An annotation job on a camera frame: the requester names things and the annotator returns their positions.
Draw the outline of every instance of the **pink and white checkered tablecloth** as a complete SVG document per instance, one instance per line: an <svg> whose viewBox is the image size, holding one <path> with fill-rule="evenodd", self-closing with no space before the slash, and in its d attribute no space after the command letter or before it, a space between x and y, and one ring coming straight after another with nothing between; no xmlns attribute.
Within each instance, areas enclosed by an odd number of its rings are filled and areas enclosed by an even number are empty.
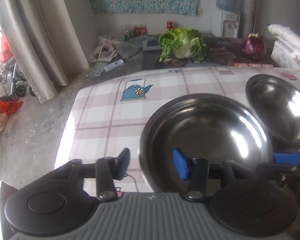
<svg viewBox="0 0 300 240"><path fill-rule="evenodd" d="M128 147L131 152L128 174L135 178L140 192L152 192L140 168L139 141L146 122L162 105L187 94L213 93L250 108L245 86L257 74L277 76L300 90L299 70L232 67L232 74L222 74L224 70L192 67L141 71L81 89L61 138L55 168L72 159L94 163L104 156L117 156ZM291 81L282 72L292 73L298 80ZM115 185L122 191L136 191L131 177L115 181ZM95 188L95 179L85 180L84 190L90 195L95 196Z"/></svg>

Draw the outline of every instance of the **teapot illustration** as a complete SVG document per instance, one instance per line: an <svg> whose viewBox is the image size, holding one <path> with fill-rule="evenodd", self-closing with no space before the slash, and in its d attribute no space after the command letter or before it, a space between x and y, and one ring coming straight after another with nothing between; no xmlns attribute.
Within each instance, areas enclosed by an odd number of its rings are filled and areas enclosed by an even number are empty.
<svg viewBox="0 0 300 240"><path fill-rule="evenodd" d="M146 93L153 85L146 86L146 79L133 79L126 82L121 101L146 99Z"/></svg>

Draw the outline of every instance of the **lettuce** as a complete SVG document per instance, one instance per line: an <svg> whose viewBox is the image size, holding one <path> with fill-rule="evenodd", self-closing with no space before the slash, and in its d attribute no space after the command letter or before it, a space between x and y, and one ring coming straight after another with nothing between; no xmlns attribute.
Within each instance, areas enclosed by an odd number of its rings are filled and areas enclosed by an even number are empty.
<svg viewBox="0 0 300 240"><path fill-rule="evenodd" d="M169 57L171 50L177 58L195 57L204 60L209 49L195 29L176 28L166 30L159 37L162 53L159 61Z"/></svg>

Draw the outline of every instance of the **gray plastic base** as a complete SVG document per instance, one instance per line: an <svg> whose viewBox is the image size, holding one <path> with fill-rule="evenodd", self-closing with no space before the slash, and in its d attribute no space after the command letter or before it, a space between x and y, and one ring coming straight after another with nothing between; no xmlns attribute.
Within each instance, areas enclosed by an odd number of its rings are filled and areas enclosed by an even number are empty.
<svg viewBox="0 0 300 240"><path fill-rule="evenodd" d="M286 233L255 238L234 233L209 214L206 206L177 193L124 193L103 203L91 219L72 232L54 237L16 233L10 240L292 240Z"/></svg>

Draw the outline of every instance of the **stainless steel bowl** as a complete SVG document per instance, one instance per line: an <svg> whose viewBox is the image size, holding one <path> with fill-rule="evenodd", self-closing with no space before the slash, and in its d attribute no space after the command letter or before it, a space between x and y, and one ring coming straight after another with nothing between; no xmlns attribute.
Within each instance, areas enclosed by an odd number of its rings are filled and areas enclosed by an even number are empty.
<svg viewBox="0 0 300 240"><path fill-rule="evenodd" d="M283 143L300 147L300 92L280 78L256 75L248 80L246 93L269 133Z"/></svg>
<svg viewBox="0 0 300 240"><path fill-rule="evenodd" d="M254 170L271 160L271 147L261 125L238 102L213 94L176 98L159 108L147 122L140 143L140 164L156 192L182 192L172 165L172 152L180 148L190 158L222 164L235 160Z"/></svg>

